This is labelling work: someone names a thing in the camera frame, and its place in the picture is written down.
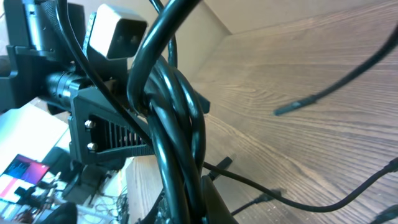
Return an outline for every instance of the wooden surface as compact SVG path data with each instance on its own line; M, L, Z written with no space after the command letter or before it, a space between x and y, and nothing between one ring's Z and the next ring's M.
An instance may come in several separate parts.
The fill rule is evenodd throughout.
M130 223L135 223L148 214L162 190L156 157L135 157L126 169L126 183Z
M380 0L205 0L232 34Z
M216 164L233 156L230 171L268 188L282 187L284 196L297 202L329 205L345 197L398 156L398 51L316 105L281 117L272 111L343 77L379 48L397 21L398 1L383 1L227 37L191 79L212 103L206 116L206 161ZM132 175L140 172L135 181L142 184L149 171ZM230 210L259 195L225 177L215 185ZM309 213L269 202L236 219L369 223L397 203L395 173L336 212Z

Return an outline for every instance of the black cord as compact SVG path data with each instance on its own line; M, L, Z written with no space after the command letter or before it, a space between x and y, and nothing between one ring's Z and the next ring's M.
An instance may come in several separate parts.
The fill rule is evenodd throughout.
M349 82L353 81L355 78L358 78L364 72L372 68L375 64L379 63L383 58L385 58L387 55L389 55L389 53L391 53L394 50L397 44L398 44L398 25L396 26L392 34L389 36L387 41L383 44L383 46L374 55L372 55L372 57L368 58L364 63L356 67L344 78L338 80L332 86L328 87L325 90L322 90L321 92L315 95L311 95L307 98L295 101L293 103L289 103L287 106L283 106L281 108L274 110L274 114L276 116L279 116L297 110L299 108L302 108L304 106L316 103L321 98L326 97L327 95L347 85Z
M168 93L166 95L168 98L165 97L165 99L173 106L176 119L181 129L184 130L185 139L187 139L187 142L191 142L192 130L188 115L187 101L184 98L182 88L178 84L174 71L172 67L167 64L163 56L159 57L154 68L157 70L157 74L161 80L161 82L156 83L162 83L161 86L167 89Z
M370 224L382 224L398 217L398 205L393 205L377 215Z
M160 14L163 11L164 6L160 0L149 0L149 1L155 7L157 13ZM177 40L175 39L175 35L169 41L168 48L169 48L169 57L168 57L169 65L177 68L178 64Z
M223 176L229 177L231 179L237 180L239 182L242 182L244 184L247 184L251 187L254 187L255 189L260 190L261 192L264 192L265 194L275 198L276 200L289 205L291 207L297 208L297 209L301 209L301 210L305 210L308 212L333 212L335 210L341 209L344 206L346 206L347 204L349 204L350 202L352 202L356 197L358 197L361 193L363 193L368 187L370 187L373 183L375 183L375 181L377 181L379 178L381 178L382 176L390 173L390 172L397 172L398 170L398 158L395 158L394 160L390 161L390 163L385 166L383 169L381 169L380 171L378 171L377 173L373 174L368 180L366 180L363 184L361 184L357 189L355 189L354 191L352 191L349 195L347 195L344 199L340 200L337 203L334 203L333 205L328 205L328 206L320 206L320 207L316 207L316 206L310 206L310 205L304 205L301 203L297 203L297 202L293 202L287 198L284 198L280 195L275 194L272 190L269 190L247 178L244 178L238 174L234 174L232 172L229 172L227 170L222 170L217 168L216 166L213 166L211 164L208 163L204 163L203 165L204 168L212 170L214 172L217 172Z
M193 159L197 165L199 174L203 167L206 155L206 124L205 117L203 115L202 108L200 106L199 99L195 94L191 84L189 84L187 78L176 68L173 68L174 74L177 77L178 83L184 92L185 101L188 104L188 110L190 119L192 122L192 143L191 150Z
M236 214L238 214L239 212L242 212L243 210L245 210L245 209L247 209L247 208L249 208L250 206L255 205L255 204L256 204L255 201L251 201L251 202L245 203L244 205L242 205L241 207L239 207L239 208L236 209L235 211L231 212L231 215L236 215Z
M154 112L159 117L174 147L174 153L180 164L185 184L187 185L190 206L193 208L193 211L195 211L195 214L202 216L205 214L205 205L203 197L201 196L199 173L189 151L189 146L184 134L178 126L177 119L172 113L171 106L162 100L151 100L150 106L153 107Z
M140 136L144 142L152 147L152 141L148 134L133 120L131 115L123 108L123 106L115 99L115 97L109 92L106 85L103 83L101 77L97 74L95 69L91 66L88 59L84 55L79 42L76 39L75 33L73 32L72 26L70 25L68 15L68 1L67 0L56 0L56 13L57 19L60 24L61 33L63 38L67 42L69 49L72 51L76 62L84 70L90 80L109 101L112 107L123 117L124 120L130 125L138 136Z
M182 176L179 174L181 171L172 152L171 143L167 139L167 133L156 116L148 116L148 124L152 130L152 140L159 170L169 170L169 172L161 172L160 176L162 177L163 186L168 189L165 192L165 197L169 205L171 218L174 223L189 223L190 215L187 198Z
M273 193L276 194L276 195L279 195L279 196L282 195L282 191L281 190L271 190L271 191L273 191ZM243 210L247 209L251 205L255 205L255 204L258 204L258 203L262 203L262 202L269 202L271 200L274 200L274 198L269 196L269 195L267 195L267 194L261 194L260 196L258 196L254 200L242 205L241 207L239 207L235 211L231 212L231 215L236 215L239 212L242 212Z
M127 81L127 98L136 113L146 113L144 86L163 49L199 0L170 0L140 45Z

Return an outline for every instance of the screw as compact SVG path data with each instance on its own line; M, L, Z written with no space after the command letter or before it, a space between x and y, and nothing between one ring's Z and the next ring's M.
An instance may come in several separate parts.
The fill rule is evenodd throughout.
M122 41L124 41L124 37L123 36L119 36L118 40L116 41L118 44L120 44Z
M87 148L88 148L88 150L95 152L98 149L98 144L97 143L92 143L92 142L88 143L87 144Z
M131 38L130 43L132 43L132 44L139 44L138 36L134 35L134 36Z
M94 121L87 120L87 121L85 122L85 126L86 126L87 129L93 129L93 128L95 128L95 122L94 122Z

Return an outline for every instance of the wire end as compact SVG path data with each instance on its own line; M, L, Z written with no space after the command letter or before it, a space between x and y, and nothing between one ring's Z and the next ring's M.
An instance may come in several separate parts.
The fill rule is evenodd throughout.
M391 160L390 163L388 163L388 165L386 165L384 168L389 172L398 172L398 157Z
M276 195L279 195L279 196L282 196L282 193L284 193L285 192L285 190L284 189L274 189L274 190L271 190L274 194L276 194ZM256 198L256 199L254 199L254 202L255 203L261 203L261 202L269 202L269 201L272 201L272 200L274 200L275 198L273 198L273 197L271 197L270 195L267 195L267 194L261 194L260 196L258 196L258 198Z
M317 102L317 100L316 100L315 96L312 95L312 96L309 96L309 97L304 98L302 100L297 100L297 101L295 101L293 103L290 103L290 104L288 104L286 106L282 106L282 107L274 110L274 115L275 116L280 116L282 114L289 113L291 111L297 110L297 109L302 108L304 106L308 106L308 105L314 104L316 102Z
M381 212L371 224L385 223L398 217L398 205L393 205Z

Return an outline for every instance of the thick black cable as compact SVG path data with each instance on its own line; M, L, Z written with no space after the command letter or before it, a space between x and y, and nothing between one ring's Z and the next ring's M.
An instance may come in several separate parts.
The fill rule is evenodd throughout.
M91 66L88 59L84 55L81 47L76 39L75 33L73 32L72 26L70 25L68 15L68 1L67 0L56 0L56 13L57 19L60 23L61 33L63 38L67 42L69 49L72 51L76 62L80 65L83 71L87 74L94 85L109 101L112 107L123 117L124 120L130 125L132 130L140 136L144 142L152 147L152 141L148 134L133 120L131 115L123 108L123 106L115 99L115 97L109 92L106 85L103 83L101 77L97 74L95 69Z
M136 113L146 113L143 90L150 71L167 42L198 3L199 0L170 0L140 45L127 81L127 98Z
M149 0L149 1L155 7L155 10L157 11L157 13L160 14L163 11L164 6L160 0ZM167 47L169 49L169 57L168 57L169 65L177 68L178 52L177 52L177 40L175 39L175 35L169 41L169 44L167 45Z
M185 101L188 104L189 115L192 122L191 150L199 174L201 174L201 168L203 167L203 162L205 161L206 155L205 117L203 115L199 99L191 84L189 84L188 80L178 69L173 68L173 71L184 92Z
M280 195L275 194L272 190L269 190L258 183L255 183L254 181L251 181L247 178L244 178L238 174L234 174L232 172L229 172L227 170L222 170L217 168L216 166L213 166L211 164L208 164L207 162L204 163L203 165L204 168L212 170L214 172L219 173L220 175L229 177L231 179L237 180L239 182L242 182L244 184L247 184L251 187L254 187L255 189L260 190L261 192L264 192L265 194L275 198L276 200L289 205L291 207L305 210L308 212L333 212L335 210L341 209L350 202L352 202L356 197L358 197L361 193L363 193L368 187L370 187L373 183L375 183L378 179L380 179L382 176L390 173L390 172L397 172L398 170L398 158L395 158L393 161L391 161L387 166L385 166L383 169L380 171L376 172L368 180L366 180L363 184L361 184L357 189L352 191L349 195L347 195L344 199L340 200L337 203L334 203L333 205L328 205L328 206L310 206L310 205L304 205L301 203L293 202L287 198L284 198Z
M355 78L358 78L364 72L372 68L375 64L379 63L383 58L385 58L389 53L391 53L394 48L398 45L398 25L396 25L394 31L389 36L387 41L383 44L383 46L374 54L372 57L368 58L364 63L356 67L349 74L347 74L342 79L335 82L332 86L328 87L321 92L311 95L307 98L295 101L293 103L289 103L287 106L283 106L274 110L274 114L276 116L297 110L304 106L308 106L316 103L323 97L333 93L334 91L340 89L341 87L347 85L349 82L353 81Z
M156 115L148 116L148 124L152 133L154 152L162 177L162 183L167 191L165 197L169 205L173 223L190 223L188 203L184 192L182 177L171 143L162 123Z
M149 106L156 112L174 147L174 153L187 185L190 207L197 217L202 217L205 214L205 204L201 196L200 177L185 136L178 125L171 106L165 100L159 100L155 95L148 100L150 100Z
M170 104L173 106L174 114L182 130L184 130L185 139L187 142L191 142L191 124L188 114L187 102L182 93L181 86L178 84L177 78L174 75L172 67L166 62L163 56L160 56L156 61L155 68L158 71L159 78L167 87L170 98L168 99Z

